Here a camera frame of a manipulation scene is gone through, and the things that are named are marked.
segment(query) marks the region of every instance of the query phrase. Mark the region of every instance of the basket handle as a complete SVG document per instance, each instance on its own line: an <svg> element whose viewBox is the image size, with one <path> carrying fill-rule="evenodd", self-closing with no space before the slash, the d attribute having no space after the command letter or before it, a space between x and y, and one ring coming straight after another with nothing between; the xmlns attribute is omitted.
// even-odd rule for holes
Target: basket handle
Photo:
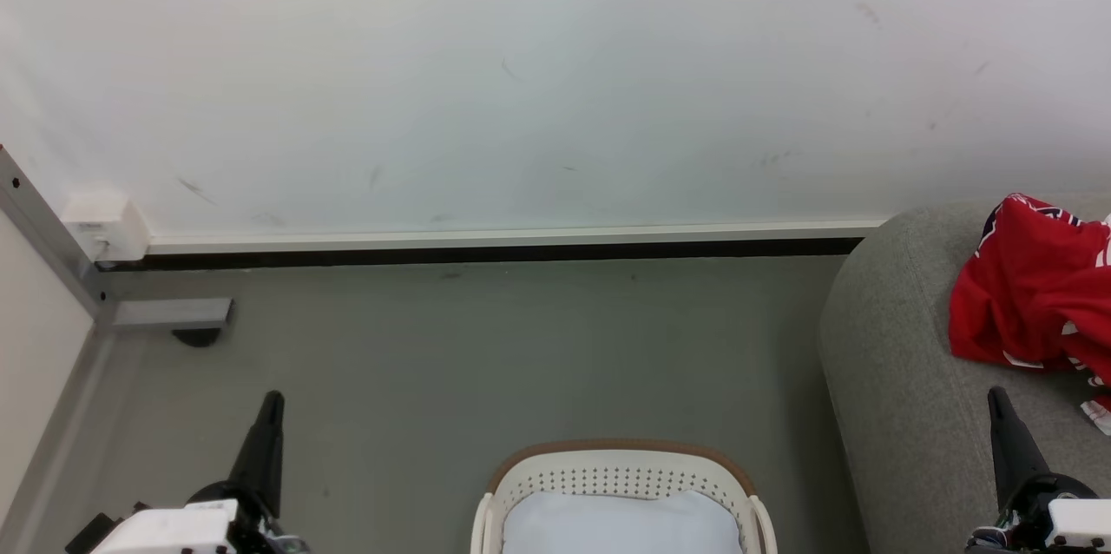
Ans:
<svg viewBox="0 0 1111 554"><path fill-rule="evenodd" d="M471 527L471 554L482 554L482 537L486 534L486 512L490 506L492 493L482 496L479 502L479 510L474 514L474 525Z"/></svg>
<svg viewBox="0 0 1111 554"><path fill-rule="evenodd" d="M752 510L757 512L757 521L760 523L760 534L763 537L764 544L762 554L778 554L775 530L771 527L771 516L768 515L768 510L764 507L763 502L760 502L760 498L754 495L749 497L749 502L752 503Z"/></svg>

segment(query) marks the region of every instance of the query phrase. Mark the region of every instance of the white baseboard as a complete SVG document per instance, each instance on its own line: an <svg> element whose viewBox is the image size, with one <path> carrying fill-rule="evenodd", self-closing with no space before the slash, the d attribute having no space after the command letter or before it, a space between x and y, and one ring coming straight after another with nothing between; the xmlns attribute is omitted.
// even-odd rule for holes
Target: white baseboard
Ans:
<svg viewBox="0 0 1111 554"><path fill-rule="evenodd" d="M242 234L154 236L149 254L288 253L320 250L482 249L506 245L652 244L675 241L864 238L868 221L781 221L751 224L624 225L610 229L439 230L427 233Z"/></svg>

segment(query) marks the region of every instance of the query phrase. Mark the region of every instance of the black baseboard gap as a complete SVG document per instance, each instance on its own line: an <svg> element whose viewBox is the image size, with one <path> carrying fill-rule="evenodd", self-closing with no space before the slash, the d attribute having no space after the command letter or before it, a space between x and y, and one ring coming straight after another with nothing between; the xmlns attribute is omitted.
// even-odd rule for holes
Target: black baseboard gap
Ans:
<svg viewBox="0 0 1111 554"><path fill-rule="evenodd" d="M101 272L262 269L312 265L409 265L456 262L784 258L849 254L861 238L674 241L653 244L499 245L483 249L304 250L292 253L148 254L142 261L101 261Z"/></svg>

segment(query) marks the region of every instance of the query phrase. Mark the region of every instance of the white cloth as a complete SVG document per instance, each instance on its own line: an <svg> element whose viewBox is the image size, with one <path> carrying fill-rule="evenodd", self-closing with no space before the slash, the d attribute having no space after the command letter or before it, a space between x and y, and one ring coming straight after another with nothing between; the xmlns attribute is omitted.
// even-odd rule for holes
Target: white cloth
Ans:
<svg viewBox="0 0 1111 554"><path fill-rule="evenodd" d="M742 554L737 521L705 495L534 493L506 517L502 554Z"/></svg>

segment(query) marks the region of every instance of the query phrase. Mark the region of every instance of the brown basket rim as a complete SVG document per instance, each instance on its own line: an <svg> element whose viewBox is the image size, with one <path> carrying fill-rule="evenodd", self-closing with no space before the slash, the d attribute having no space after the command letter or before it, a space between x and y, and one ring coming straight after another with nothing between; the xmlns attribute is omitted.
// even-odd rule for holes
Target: brown basket rim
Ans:
<svg viewBox="0 0 1111 554"><path fill-rule="evenodd" d="M701 444L685 444L679 442L668 442L659 440L628 440L628 439L613 439L613 440L574 440L565 442L549 442L542 444L531 444L524 450L513 452L513 454L504 460L498 471L494 472L493 477L490 479L490 483L487 485L487 493L493 494L498 491L498 485L501 484L502 479L506 474L517 463L522 462L524 459L531 459L533 456L539 456L541 454L554 454L556 452L583 452L591 450L641 450L648 452L673 452L673 454L689 454L691 456L699 456L701 459L708 459L718 463L722 467L725 467L730 475L737 479L737 482L741 484L744 494L748 496L753 496L757 494L757 487L752 485L752 481L749 480L749 475L745 474L744 470L741 470L733 460L730 460L722 452L717 450L701 446Z"/></svg>

